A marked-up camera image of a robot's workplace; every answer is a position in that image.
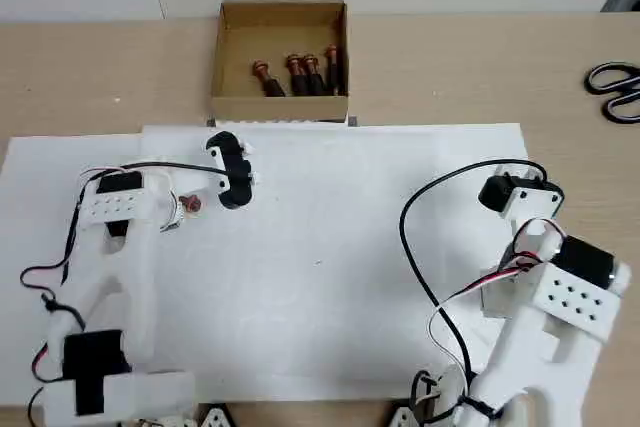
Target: white plastic part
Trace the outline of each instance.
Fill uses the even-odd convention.
[[[620,298],[553,264],[534,269],[532,305],[606,342],[620,309]]]
[[[212,407],[200,427],[231,427],[231,422],[227,419],[224,410]]]
[[[242,147],[242,155],[251,155],[255,152],[255,149],[253,148],[253,145],[251,145],[249,142],[245,142],[243,140],[240,141],[240,147]]]
[[[409,407],[399,407],[391,422],[389,422],[389,427],[419,427],[416,418],[411,412]]]
[[[511,318],[469,395],[499,409],[526,391],[534,394],[540,425],[580,427],[584,397],[620,299],[550,263],[519,276],[516,295]],[[458,427],[489,423],[473,407],[459,410]]]
[[[47,384],[43,391],[46,426],[113,425],[185,412],[194,406],[195,378],[188,372],[109,375],[104,378],[103,395],[102,414],[77,416],[75,381]]]
[[[514,225],[514,229],[518,230],[519,226]],[[518,235],[516,251],[532,252],[541,260],[549,261],[560,251],[562,242],[562,236],[552,225],[543,219],[537,219],[528,224]],[[497,268],[498,266],[494,266],[482,274],[489,274]],[[485,316],[504,318],[510,315],[515,300],[515,282],[516,279],[510,277],[482,287],[482,310]]]
[[[125,293],[129,297],[129,312],[127,325],[123,326],[122,349],[127,362],[135,366],[147,361],[154,350],[154,255],[160,229],[168,216],[167,208],[163,207],[168,205],[169,195],[157,176],[146,173],[143,173],[143,188],[131,191],[132,194],[95,194],[97,185],[95,181],[87,188],[69,263],[71,275],[62,285],[57,300],[73,306],[86,320],[108,295]],[[118,204],[126,207],[118,210]],[[110,244],[113,239],[107,234],[104,222],[125,219],[129,220],[129,226],[124,243]],[[76,319],[70,313],[52,314],[48,346],[58,373],[61,373],[64,338],[78,331]]]
[[[211,147],[209,149],[209,153],[213,158],[213,162],[216,164],[216,168],[226,171],[227,168],[224,164],[224,159],[222,158],[222,151],[220,150],[220,147]],[[216,179],[216,192],[218,194],[222,194],[230,188],[231,185],[229,185],[229,179],[223,175],[218,176],[218,178]]]
[[[82,202],[78,227],[117,220],[148,219],[155,206],[145,189],[87,195]]]
[[[161,417],[157,420],[143,421],[140,427],[198,427],[198,423],[193,419],[188,419],[181,415],[172,415],[171,417]]]
[[[619,260],[614,260],[613,264],[613,280],[609,286],[609,291],[618,297],[624,294],[627,287],[631,283],[631,269],[627,264]]]
[[[561,202],[557,192],[516,187],[500,216],[522,225],[534,217],[552,218]]]

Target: small metal part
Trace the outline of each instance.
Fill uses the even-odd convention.
[[[309,95],[307,74],[302,67],[302,59],[300,56],[297,54],[289,55],[286,60],[286,66],[291,73],[291,91],[293,92],[293,95]]]
[[[309,75],[309,90],[311,91],[311,95],[326,95],[327,90],[325,89],[322,75],[320,75],[318,58],[315,55],[307,54],[302,60]]]
[[[262,84],[262,90],[267,97],[284,97],[285,93],[280,83],[269,74],[269,64],[262,60],[253,63],[253,75]]]
[[[327,92],[329,95],[340,95],[340,77],[338,75],[338,47],[329,45],[324,53],[327,58]]]
[[[180,196],[178,200],[180,200],[180,203],[184,207],[184,210],[190,214],[195,214],[202,208],[202,201],[198,198],[197,195],[190,195],[188,197]]]

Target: black wire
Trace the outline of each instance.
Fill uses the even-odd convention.
[[[40,387],[38,390],[36,390],[31,396],[31,399],[29,400],[29,404],[27,405],[27,419],[29,419],[29,425],[31,427],[38,427],[38,424],[36,424],[36,421],[33,420],[33,404],[43,389],[44,387]]]
[[[231,172],[225,171],[225,170],[221,170],[221,169],[216,169],[214,167],[207,167],[207,166],[203,166],[203,165],[193,165],[193,164],[181,164],[181,163],[176,163],[176,162],[137,162],[137,163],[132,163],[132,164],[125,164],[122,166],[122,168],[124,169],[138,169],[138,168],[144,168],[144,167],[173,167],[176,169],[187,169],[187,170],[199,170],[199,171],[203,171],[203,172],[211,172],[211,173],[215,173],[215,174],[220,174],[220,175],[226,175],[227,177],[229,177],[230,179],[232,178],[237,178],[237,179],[241,179],[241,180],[247,180],[249,179],[249,176],[247,175],[243,175],[243,174],[233,174]],[[92,175],[82,186],[82,189],[80,190],[80,194],[78,195],[78,200],[76,202],[76,205],[74,207],[73,210],[73,215],[71,217],[71,222],[69,223],[69,230],[67,232],[67,239],[65,241],[65,249],[64,249],[64,256],[62,258],[62,260],[56,262],[55,264],[51,264],[51,265],[34,265],[31,267],[27,267],[26,269],[24,269],[21,273],[20,273],[20,284],[23,287],[26,287],[27,289],[31,289],[31,290],[39,290],[42,293],[41,298],[43,300],[43,302],[45,303],[45,308],[49,311],[49,312],[55,312],[55,311],[65,311],[65,312],[69,312],[71,315],[74,316],[74,318],[76,319],[76,322],[78,323],[78,325],[80,326],[80,328],[84,331],[86,328],[86,323],[84,321],[84,319],[82,318],[82,315],[80,315],[80,312],[78,312],[77,309],[75,309],[74,307],[70,306],[70,305],[66,305],[66,304],[61,304],[56,300],[56,294],[55,292],[45,286],[45,285],[40,285],[40,284],[34,284],[31,282],[27,282],[25,280],[25,277],[27,276],[27,274],[29,274],[30,272],[36,272],[36,271],[46,271],[46,270],[56,270],[59,269],[60,267],[63,268],[63,272],[62,272],[62,280],[60,282],[60,284],[64,284],[65,281],[68,278],[69,275],[69,258],[71,257],[71,252],[73,251],[73,246],[75,244],[75,240],[76,240],[76,228],[78,226],[78,219],[80,216],[80,207],[82,206],[82,201],[84,200],[84,196],[86,193],[86,189],[87,186],[89,185],[90,182],[100,179],[106,175],[115,173],[115,172],[119,172],[119,169],[104,169],[94,175]],[[37,366],[38,366],[38,362],[40,361],[40,359],[42,358],[42,356],[44,355],[45,351],[48,349],[47,344],[45,343],[40,350],[36,353],[36,355],[34,356],[33,360],[31,361],[31,373],[33,374],[33,376],[36,378],[36,380],[38,380],[39,382],[42,382],[44,384],[49,384],[52,382],[58,382],[60,380],[63,380],[62,377],[58,377],[55,379],[45,379],[44,377],[40,376],[40,374],[38,374],[38,370],[37,370]],[[40,393],[42,392],[42,390],[44,389],[44,387],[40,387],[38,390],[35,391],[35,393],[33,394],[33,396],[31,397],[31,399],[29,400],[29,404],[27,406],[27,418],[29,419],[29,424],[31,425],[31,427],[38,427],[37,424],[35,423],[35,421],[33,420],[33,404],[36,400],[36,398],[38,397],[38,395],[40,395]]]
[[[420,272],[420,269],[418,268],[418,265],[416,263],[416,260],[413,256],[413,253],[411,251],[411,247],[409,246],[409,242],[407,241],[407,235],[405,232],[405,222],[406,222],[406,217],[407,217],[407,213],[409,212],[409,209],[411,208],[411,206],[414,204],[414,202],[416,200],[418,200],[418,198],[420,198],[420,196],[422,196],[422,194],[424,194],[425,192],[429,191],[430,189],[434,188],[435,186],[453,178],[456,177],[458,175],[464,174],[465,172],[469,172],[471,170],[475,170],[475,169],[479,169],[482,167],[488,167],[491,165],[527,165],[529,167],[534,167],[536,169],[538,169],[540,171],[540,174],[542,175],[542,181],[546,182],[547,181],[547,171],[546,169],[541,166],[540,164],[536,163],[536,162],[532,162],[530,160],[522,160],[522,159],[496,159],[496,160],[485,160],[482,162],[477,162],[475,164],[470,164],[467,165],[465,167],[462,167],[458,170],[454,170],[453,172],[449,172],[448,174],[443,175],[442,177],[438,177],[437,179],[429,182],[427,185],[421,187],[420,189],[418,189],[418,191],[416,191],[407,201],[407,203],[404,205],[404,207],[402,208],[402,212],[400,213],[400,222],[398,225],[398,229],[400,231],[400,241],[402,242],[402,247],[404,249],[405,255],[407,256],[407,260],[409,261],[409,265],[411,266],[411,270],[413,271],[414,275],[416,276],[416,279],[418,280],[418,283],[422,286],[422,289],[425,291],[425,293],[427,294],[427,296],[429,297],[429,300],[431,300],[431,303],[434,305],[434,307],[438,307],[440,305],[440,301],[438,300],[438,298],[435,296],[435,294],[433,293],[433,291],[431,290],[431,288],[429,287],[429,284],[427,284],[427,282],[424,280],[424,277],[422,276],[422,273]],[[462,335],[460,334],[460,331],[458,330],[458,328],[456,327],[456,325],[453,323],[453,321],[451,320],[451,317],[449,317],[449,315],[445,312],[444,309],[440,309],[438,311],[438,313],[440,314],[440,316],[442,317],[442,319],[444,320],[444,322],[447,324],[447,327],[449,327],[449,330],[451,330],[451,333],[453,334],[453,336],[455,337],[459,347],[460,347],[460,351],[462,352],[462,358],[463,358],[463,364],[464,364],[464,371],[465,371],[465,377],[466,377],[466,382],[467,385],[471,385],[471,380],[473,379],[473,370],[471,368],[471,358],[469,356],[469,350],[467,348],[467,345],[462,337]],[[432,419],[429,420],[428,423],[431,422],[436,422],[437,420],[433,420],[438,418],[438,420],[444,419],[446,417],[448,417],[449,415],[451,415],[451,413],[453,413],[455,407],[447,410],[446,412],[443,412],[442,414],[439,414],[435,417],[433,417]]]
[[[135,162],[133,164],[122,165],[121,167],[123,169],[141,169],[144,167],[172,167],[174,169],[200,170],[203,172],[211,172],[213,174],[225,175],[230,179],[251,180],[251,177],[247,174],[236,174],[234,172],[229,172],[228,170],[216,169],[215,167],[209,167],[206,165],[182,164],[179,162]]]

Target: white foam board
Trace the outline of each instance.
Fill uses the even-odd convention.
[[[149,367],[196,372],[202,401],[405,397],[416,369],[437,371],[444,359],[425,334],[431,307],[401,249],[400,210],[437,175],[487,158],[526,158],[519,127],[232,130],[255,147],[250,160],[263,182],[235,211],[204,192],[200,215],[164,234]],[[0,386],[0,403],[23,403],[35,387],[29,362],[47,314],[17,279],[30,263],[60,255],[75,173],[136,155],[207,163],[202,147],[212,132],[147,128],[140,138],[11,143],[0,176],[0,295],[11,305],[0,311],[0,328],[11,340],[0,347],[0,368],[14,382]],[[408,216],[415,256],[440,296],[497,261],[509,240],[508,226],[477,202],[490,174],[434,190]],[[71,275],[75,268],[87,266],[72,266]],[[123,302],[111,301],[90,327],[117,325]],[[482,319],[477,298],[451,313],[481,365],[499,323]],[[448,338],[442,325],[436,335]]]

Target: wire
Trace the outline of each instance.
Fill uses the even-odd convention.
[[[140,168],[146,168],[146,167],[171,167],[171,168],[177,168],[177,169],[187,169],[187,170],[199,170],[199,171],[204,171],[204,172],[212,172],[212,173],[216,173],[219,175],[225,175],[227,176],[229,179],[241,179],[241,180],[247,180],[247,179],[251,179],[250,175],[248,174],[234,174],[232,172],[228,172],[226,170],[222,170],[222,169],[216,169],[213,167],[207,167],[207,166],[202,166],[202,165],[192,165],[192,164],[182,164],[182,163],[176,163],[176,162],[136,162],[136,163],[132,163],[132,164],[126,164],[120,167],[93,167],[90,169],[86,169],[83,172],[80,173],[79,178],[82,178],[82,176],[86,175],[89,172],[95,172],[98,171],[97,173],[95,173],[94,175],[92,175],[82,186],[82,188],[80,189],[80,193],[78,194],[78,198],[76,199],[76,205],[74,207],[73,210],[73,215],[71,217],[71,222],[69,223],[69,230],[67,232],[67,240],[65,242],[65,249],[64,249],[64,255],[62,257],[62,259],[54,264],[50,264],[50,265],[34,265],[31,267],[27,267],[26,269],[24,269],[21,273],[20,273],[20,284],[27,288],[27,289],[31,289],[31,290],[39,290],[42,292],[41,294],[41,299],[45,304],[45,308],[49,311],[49,312],[55,312],[55,311],[65,311],[65,312],[69,312],[71,315],[74,316],[74,318],[76,319],[76,322],[78,323],[79,327],[81,328],[81,330],[85,330],[86,328],[86,323],[84,321],[84,319],[82,318],[82,315],[80,315],[80,313],[78,312],[77,309],[75,309],[74,307],[70,306],[70,305],[66,305],[66,304],[61,304],[56,300],[56,294],[53,291],[53,289],[51,289],[50,287],[47,287],[45,285],[41,285],[41,284],[34,284],[32,282],[27,282],[25,280],[26,276],[31,273],[31,272],[37,272],[37,271],[47,271],[47,270],[56,270],[59,268],[63,268],[63,273],[62,273],[62,280],[61,280],[61,284],[64,284],[64,282],[67,280],[68,277],[68,268],[69,268],[69,259],[71,258],[71,253],[73,252],[73,247],[75,244],[75,240],[76,240],[76,228],[78,225],[78,218],[80,215],[80,208],[82,206],[82,201],[84,200],[84,196],[86,193],[86,189],[87,186],[89,185],[90,182],[100,179],[102,177],[105,177],[109,174],[115,173],[115,172],[126,172],[127,170],[134,170],[134,169],[140,169]],[[175,196],[175,194],[173,193],[173,189],[171,188],[171,178],[169,178],[169,186],[170,186],[170,193],[171,196],[175,202],[175,210],[177,210],[178,206],[177,206],[177,198]],[[42,382],[43,384],[49,384],[52,382],[58,382],[60,380],[62,380],[62,377],[58,377],[55,379],[46,379],[42,376],[40,376],[40,374],[38,373],[38,364],[40,363],[40,361],[42,360],[42,358],[46,355],[46,353],[48,352],[49,347],[48,345],[45,343],[40,350],[38,350],[38,352],[36,353],[36,355],[34,356],[33,360],[31,361],[31,373],[33,374],[34,378],[36,380],[38,380],[39,382]],[[37,427],[37,424],[35,423],[35,421],[33,420],[33,404],[36,400],[36,398],[40,395],[40,393],[42,392],[42,390],[44,389],[44,387],[40,387],[38,390],[35,391],[35,393],[33,394],[33,396],[31,397],[31,399],[29,400],[29,404],[27,407],[27,418],[29,420],[29,424],[31,425],[31,427]]]
[[[429,334],[429,338],[436,345],[436,347],[438,347],[438,349],[440,349],[440,351],[442,353],[444,353],[447,357],[449,357],[453,361],[453,363],[456,365],[456,367],[458,368],[458,370],[460,372],[461,378],[463,380],[461,397],[466,397],[467,392],[468,392],[468,385],[464,381],[465,380],[464,368],[463,368],[462,364],[460,363],[460,361],[458,360],[458,358],[456,357],[456,355],[453,352],[451,352],[449,349],[447,349],[444,345],[442,345],[440,342],[438,342],[438,340],[433,335],[433,330],[432,330],[433,320],[435,319],[436,314],[439,311],[441,311],[450,302],[452,302],[454,300],[457,300],[457,299],[460,299],[461,297],[464,297],[464,296],[466,296],[466,295],[468,295],[468,294],[470,294],[472,292],[475,292],[476,290],[484,287],[485,285],[489,285],[489,284],[491,284],[493,282],[497,282],[499,280],[506,279],[508,277],[513,277],[514,275],[518,275],[521,272],[523,272],[523,269],[520,268],[520,267],[508,267],[508,268],[505,268],[504,270],[502,270],[500,272],[492,272],[490,274],[487,274],[484,277],[481,277],[478,280],[476,280],[476,281],[472,282],[471,284],[467,285],[465,288],[459,290],[455,294],[451,295],[449,298],[447,298],[440,305],[436,306],[435,310],[433,311],[433,313],[429,317],[429,320],[427,322],[427,332]],[[451,412],[453,412],[453,410],[455,409],[455,407],[457,405],[458,404],[456,403],[456,405],[452,406],[449,410]],[[433,418],[432,418],[432,419],[429,419],[428,423],[433,423],[433,422],[436,422],[436,421],[433,420]]]
[[[209,167],[206,165],[182,164],[179,162],[134,162],[132,164],[125,164],[120,167],[127,170],[142,169],[145,167],[171,167],[174,169],[200,170],[202,172],[211,172],[213,174],[224,175],[229,179],[251,180],[251,176],[249,174],[229,172],[228,170],[217,169],[215,167]]]
[[[43,389],[44,387],[40,387],[38,390],[36,390],[31,396],[31,399],[29,400],[29,404],[27,405],[27,419],[29,419],[29,425],[31,427],[38,427],[38,424],[36,424],[36,421],[33,420],[33,404],[35,403],[38,396],[42,393]]]
[[[429,191],[430,189],[434,188],[435,186],[453,178],[456,177],[458,175],[464,174],[465,172],[469,172],[471,170],[474,169],[479,169],[482,167],[488,167],[491,165],[506,165],[506,164],[512,164],[512,165],[527,165],[529,167],[534,167],[537,170],[540,171],[540,174],[542,175],[542,180],[544,182],[547,181],[547,171],[545,170],[545,168],[543,166],[541,166],[540,164],[536,163],[536,162],[532,162],[530,160],[522,160],[522,159],[496,159],[496,160],[485,160],[482,162],[477,162],[475,164],[470,164],[467,165],[465,167],[462,167],[458,170],[454,170],[453,172],[449,172],[448,174],[445,174],[441,177],[438,177],[437,179],[429,182],[427,185],[425,185],[424,187],[418,189],[417,192],[415,192],[407,201],[407,203],[404,205],[402,212],[400,213],[400,222],[398,225],[398,229],[400,231],[400,241],[402,242],[402,247],[404,249],[404,253],[407,256],[407,260],[409,261],[409,265],[411,266],[411,270],[413,271],[414,275],[416,276],[416,279],[418,280],[418,283],[422,286],[422,289],[425,291],[425,293],[427,294],[427,296],[429,297],[429,300],[431,300],[431,303],[433,303],[433,305],[435,307],[437,307],[440,302],[438,301],[438,298],[435,296],[435,294],[433,293],[433,291],[431,290],[431,288],[429,287],[429,284],[427,284],[427,282],[424,280],[424,277],[422,276],[422,273],[420,272],[420,269],[418,268],[418,265],[415,261],[415,258],[413,257],[413,253],[411,251],[411,247],[409,246],[409,242],[407,241],[407,235],[405,232],[405,222],[406,222],[406,217],[407,217],[407,213],[409,212],[409,209],[411,208],[411,206],[414,204],[414,202],[416,200],[418,200],[418,198],[420,198],[420,196],[422,196],[422,194],[424,194],[425,192]],[[467,382],[468,385],[470,385],[471,380],[473,378],[473,371],[471,368],[471,359],[469,356],[469,350],[467,349],[467,346],[464,342],[464,339],[462,338],[462,335],[460,334],[460,331],[458,330],[458,328],[455,326],[455,324],[453,323],[453,321],[451,320],[451,317],[449,317],[449,315],[446,313],[446,311],[444,309],[439,309],[438,312],[440,313],[440,316],[442,317],[442,319],[444,320],[445,324],[447,325],[447,327],[449,328],[449,330],[451,330],[451,333],[453,334],[453,336],[455,337],[460,350],[462,352],[462,357],[463,357],[463,362],[464,362],[464,372],[465,372],[465,380]]]

